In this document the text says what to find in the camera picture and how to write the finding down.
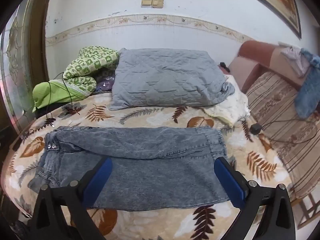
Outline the grey denim pants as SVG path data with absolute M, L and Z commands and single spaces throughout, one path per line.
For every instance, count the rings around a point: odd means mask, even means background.
M 45 151 L 28 187 L 67 186 L 102 158 L 112 173 L 92 208 L 148 211 L 193 208 L 228 200 L 214 173 L 227 155 L 220 131 L 195 128 L 61 126 L 45 137 Z

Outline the leaf pattern bed blanket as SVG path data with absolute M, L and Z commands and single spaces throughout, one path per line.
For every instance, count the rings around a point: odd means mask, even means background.
M 229 128 L 198 108 L 137 107 L 109 110 L 111 94 L 100 94 L 64 105 L 35 120 L 22 135 L 18 147 L 10 150 L 1 173 L 4 192 L 27 217 L 33 214 L 36 193 L 28 187 L 34 177 L 47 133 L 60 126 L 92 127 L 200 127 L 222 131 L 231 165 L 247 180 L 261 186 L 285 184 L 292 190 L 291 178 L 265 137 L 250 135 L 246 127 L 253 118 Z M 89 215 L 106 239 L 220 239 L 238 209 L 224 202 L 196 209 L 163 209 L 126 212 L 90 209 Z

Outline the brown striped pillow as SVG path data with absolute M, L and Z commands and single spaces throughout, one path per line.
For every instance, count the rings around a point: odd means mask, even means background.
M 319 113 L 299 120 L 297 91 L 273 72 L 260 76 L 246 95 L 251 115 L 290 175 L 295 197 L 302 199 L 319 182 Z

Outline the white crumpled cloth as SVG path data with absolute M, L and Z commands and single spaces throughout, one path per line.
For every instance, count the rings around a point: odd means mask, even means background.
M 233 127 L 238 121 L 250 116 L 248 98 L 240 90 L 232 75 L 225 75 L 226 81 L 233 85 L 235 92 L 228 96 L 225 101 L 212 107 L 204 107 L 204 112 L 214 118 L 218 118 L 229 127 Z

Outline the purple patterned cloth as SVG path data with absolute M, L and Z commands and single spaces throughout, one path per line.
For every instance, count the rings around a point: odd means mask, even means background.
M 115 82 L 115 75 L 97 77 L 96 82 L 97 86 L 94 91 L 95 93 L 110 92 Z

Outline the green checkered quilt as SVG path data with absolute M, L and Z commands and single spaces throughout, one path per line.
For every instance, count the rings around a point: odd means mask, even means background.
M 88 46 L 79 51 L 59 79 L 37 84 L 33 88 L 36 111 L 54 103 L 80 101 L 90 96 L 97 86 L 93 74 L 105 68 L 115 70 L 118 51 L 102 46 Z

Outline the grey quilted pillow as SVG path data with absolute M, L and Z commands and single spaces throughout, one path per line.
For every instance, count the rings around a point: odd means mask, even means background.
M 112 87 L 112 111 L 131 107 L 221 103 L 235 92 L 206 51 L 121 49 Z

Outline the blue fuzzy towel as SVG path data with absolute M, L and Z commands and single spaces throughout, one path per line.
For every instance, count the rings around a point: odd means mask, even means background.
M 307 119 L 319 104 L 319 56 L 302 48 L 300 51 L 310 63 L 310 72 L 295 98 L 295 109 L 301 119 Z

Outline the pink brown headboard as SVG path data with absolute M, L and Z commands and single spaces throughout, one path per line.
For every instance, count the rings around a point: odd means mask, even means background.
M 265 72 L 274 72 L 296 90 L 300 89 L 306 77 L 297 76 L 281 53 L 282 49 L 281 46 L 258 41 L 246 41 L 241 45 L 228 68 L 243 93 Z

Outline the wooden glass door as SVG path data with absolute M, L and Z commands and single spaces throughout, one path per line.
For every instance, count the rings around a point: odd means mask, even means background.
M 35 119 L 29 49 L 34 2 L 23 0 L 1 32 L 1 96 L 16 133 Z

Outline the pink cloth on headboard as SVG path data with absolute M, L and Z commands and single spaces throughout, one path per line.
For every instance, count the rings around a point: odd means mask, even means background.
M 295 74 L 299 78 L 303 78 L 310 67 L 310 63 L 307 61 L 306 57 L 301 53 L 301 49 L 284 43 L 281 43 L 280 46 L 283 47 L 280 53 L 284 55 L 285 60 L 294 70 Z

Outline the beige wall switch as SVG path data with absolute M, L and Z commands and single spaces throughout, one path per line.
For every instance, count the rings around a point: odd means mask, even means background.
M 142 0 L 141 7 L 151 7 L 162 9 L 164 6 L 164 0 Z

